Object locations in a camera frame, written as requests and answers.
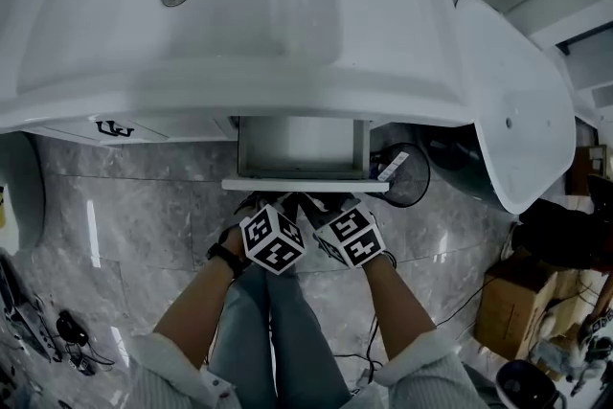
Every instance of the open drawer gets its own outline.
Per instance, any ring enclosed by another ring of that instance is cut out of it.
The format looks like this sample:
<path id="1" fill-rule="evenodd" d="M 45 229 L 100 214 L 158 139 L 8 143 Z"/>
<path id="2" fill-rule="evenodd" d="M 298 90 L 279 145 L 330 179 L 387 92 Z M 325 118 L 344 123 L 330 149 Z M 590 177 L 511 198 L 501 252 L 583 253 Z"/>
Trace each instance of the open drawer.
<path id="1" fill-rule="evenodd" d="M 238 178 L 226 190 L 384 193 L 369 180 L 369 122 L 334 118 L 243 117 L 238 128 Z"/>

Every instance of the person's right arm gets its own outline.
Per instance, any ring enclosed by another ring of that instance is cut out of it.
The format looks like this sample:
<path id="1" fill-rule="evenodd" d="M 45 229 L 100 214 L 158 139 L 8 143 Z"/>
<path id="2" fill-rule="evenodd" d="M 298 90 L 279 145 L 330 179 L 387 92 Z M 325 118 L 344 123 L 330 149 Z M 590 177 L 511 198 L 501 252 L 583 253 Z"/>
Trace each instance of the person's right arm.
<path id="1" fill-rule="evenodd" d="M 364 264 L 390 361 L 375 381 L 390 388 L 394 409 L 487 408 L 454 352 L 454 343 L 432 319 L 396 272 L 379 255 Z"/>

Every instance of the drawer front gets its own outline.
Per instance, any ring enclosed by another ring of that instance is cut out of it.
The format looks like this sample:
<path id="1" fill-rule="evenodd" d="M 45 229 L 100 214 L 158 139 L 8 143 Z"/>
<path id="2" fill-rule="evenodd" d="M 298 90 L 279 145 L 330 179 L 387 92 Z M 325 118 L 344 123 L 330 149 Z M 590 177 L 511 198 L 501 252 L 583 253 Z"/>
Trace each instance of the drawer front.
<path id="1" fill-rule="evenodd" d="M 161 135 L 128 120 L 65 123 L 47 127 L 51 130 L 68 133 L 69 135 L 96 140 L 102 145 L 164 142 L 168 139 L 166 135 Z"/>

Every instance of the black cloth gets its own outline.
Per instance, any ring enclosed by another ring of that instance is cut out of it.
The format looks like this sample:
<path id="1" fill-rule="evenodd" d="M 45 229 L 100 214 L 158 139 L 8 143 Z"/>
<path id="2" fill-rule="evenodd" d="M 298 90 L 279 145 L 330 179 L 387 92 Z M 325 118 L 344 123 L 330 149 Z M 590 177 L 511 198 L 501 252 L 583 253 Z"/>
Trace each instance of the black cloth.
<path id="1" fill-rule="evenodd" d="M 610 224 L 599 216 L 537 199 L 519 216 L 512 246 L 523 246 L 542 261 L 559 267 L 592 269 L 608 235 Z"/>

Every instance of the black and white cube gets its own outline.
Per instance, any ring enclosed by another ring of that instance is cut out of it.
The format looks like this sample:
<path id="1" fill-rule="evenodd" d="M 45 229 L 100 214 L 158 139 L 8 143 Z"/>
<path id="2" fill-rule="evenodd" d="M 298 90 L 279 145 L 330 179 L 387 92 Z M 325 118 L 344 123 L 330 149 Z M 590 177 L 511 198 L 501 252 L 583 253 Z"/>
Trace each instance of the black and white cube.
<path id="1" fill-rule="evenodd" d="M 247 258 L 276 275 L 305 254 L 298 226 L 270 205 L 243 220 L 240 230 Z"/>
<path id="2" fill-rule="evenodd" d="M 350 268 L 385 250 L 375 219 L 364 203 L 316 230 L 315 238 L 328 256 Z"/>

